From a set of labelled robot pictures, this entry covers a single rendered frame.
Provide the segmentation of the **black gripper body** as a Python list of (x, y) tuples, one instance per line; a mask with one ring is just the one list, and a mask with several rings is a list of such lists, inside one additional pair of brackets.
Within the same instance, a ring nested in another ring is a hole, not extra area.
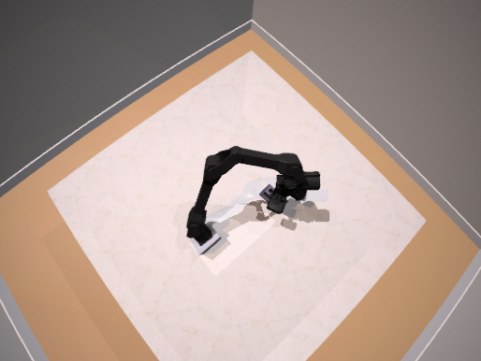
[(284, 212), (285, 203), (282, 203), (280, 201), (285, 201), (286, 197), (288, 196), (287, 194), (292, 195), (293, 190), (291, 192), (285, 192), (280, 188), (279, 185), (276, 184), (274, 192), (276, 192), (276, 195), (274, 199), (272, 198), (270, 199), (267, 205), (267, 209), (273, 212), (276, 212), (278, 214), (282, 214)]

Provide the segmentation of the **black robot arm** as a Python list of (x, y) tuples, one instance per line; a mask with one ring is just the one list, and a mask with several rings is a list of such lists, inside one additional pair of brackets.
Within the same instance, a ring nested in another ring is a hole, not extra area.
[(212, 238), (211, 230), (204, 224), (207, 215), (204, 209), (212, 187), (237, 164), (260, 166), (278, 171), (282, 175), (276, 175), (277, 185), (285, 192), (293, 190), (292, 195), (287, 195), (297, 201), (303, 200), (307, 190), (319, 190), (321, 186), (319, 171), (303, 171), (298, 155), (293, 152), (273, 154), (234, 146), (210, 155), (206, 158), (203, 182), (197, 201), (187, 217), (187, 237), (195, 238), (199, 246)]

